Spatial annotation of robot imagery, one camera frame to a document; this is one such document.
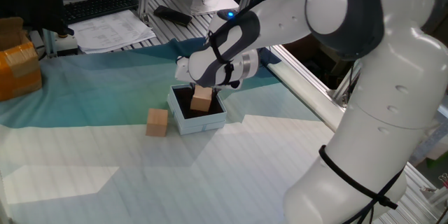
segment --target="white box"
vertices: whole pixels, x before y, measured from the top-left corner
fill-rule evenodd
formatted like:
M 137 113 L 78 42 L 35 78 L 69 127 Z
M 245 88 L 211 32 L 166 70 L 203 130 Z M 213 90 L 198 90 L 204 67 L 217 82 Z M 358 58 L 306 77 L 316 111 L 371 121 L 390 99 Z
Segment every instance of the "white box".
M 223 110 L 222 113 L 215 113 L 213 115 L 205 115 L 196 118 L 185 119 L 182 114 L 179 102 L 176 99 L 176 95 L 174 94 L 175 89 L 181 89 L 181 88 L 190 88 L 190 85 L 185 84 L 185 85 L 171 86 L 167 99 L 169 109 L 173 113 L 174 119 L 176 120 L 177 127 L 179 129 L 179 133 L 181 133 L 181 135 L 203 132 L 206 130 L 213 130 L 224 127 L 227 111 L 225 110 L 224 104 L 221 101 L 219 95 L 216 95 L 216 98 L 218 100 L 221 109 Z

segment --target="wooden block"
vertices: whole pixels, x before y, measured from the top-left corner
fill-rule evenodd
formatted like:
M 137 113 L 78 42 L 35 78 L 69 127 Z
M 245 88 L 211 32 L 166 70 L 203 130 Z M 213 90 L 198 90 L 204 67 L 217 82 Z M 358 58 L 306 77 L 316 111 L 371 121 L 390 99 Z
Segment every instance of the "wooden block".
M 201 87 L 196 85 L 190 109 L 209 112 L 212 94 L 213 89 L 211 87 Z
M 168 111 L 150 108 L 146 123 L 146 136 L 165 137 L 167 135 Z

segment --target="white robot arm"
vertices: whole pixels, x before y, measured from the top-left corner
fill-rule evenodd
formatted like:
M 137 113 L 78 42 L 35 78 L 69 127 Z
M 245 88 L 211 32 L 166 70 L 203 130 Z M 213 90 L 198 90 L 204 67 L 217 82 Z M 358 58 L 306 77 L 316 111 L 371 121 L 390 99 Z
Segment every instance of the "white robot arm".
M 361 58 L 339 128 L 286 192 L 283 210 L 287 223 L 366 223 L 403 196 L 400 173 L 448 85 L 448 49 L 422 32 L 446 6 L 447 0 L 259 0 L 240 13 L 219 12 L 203 48 L 178 58 L 176 77 L 238 88 L 258 69 L 254 49 L 309 33 L 346 60 Z

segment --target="paper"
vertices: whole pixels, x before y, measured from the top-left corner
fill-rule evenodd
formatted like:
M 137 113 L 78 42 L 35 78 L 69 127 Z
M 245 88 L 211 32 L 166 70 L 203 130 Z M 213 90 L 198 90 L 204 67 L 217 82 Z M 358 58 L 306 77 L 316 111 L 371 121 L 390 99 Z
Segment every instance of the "paper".
M 93 18 L 69 26 L 85 53 L 105 53 L 155 37 L 130 10 Z

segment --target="keyboard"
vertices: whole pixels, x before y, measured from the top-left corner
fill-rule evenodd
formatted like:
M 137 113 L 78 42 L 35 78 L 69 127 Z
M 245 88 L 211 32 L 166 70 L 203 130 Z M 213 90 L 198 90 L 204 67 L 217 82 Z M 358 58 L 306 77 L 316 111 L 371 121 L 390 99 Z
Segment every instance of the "keyboard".
M 76 22 L 137 9 L 138 0 L 86 0 L 64 5 L 64 21 L 67 25 Z

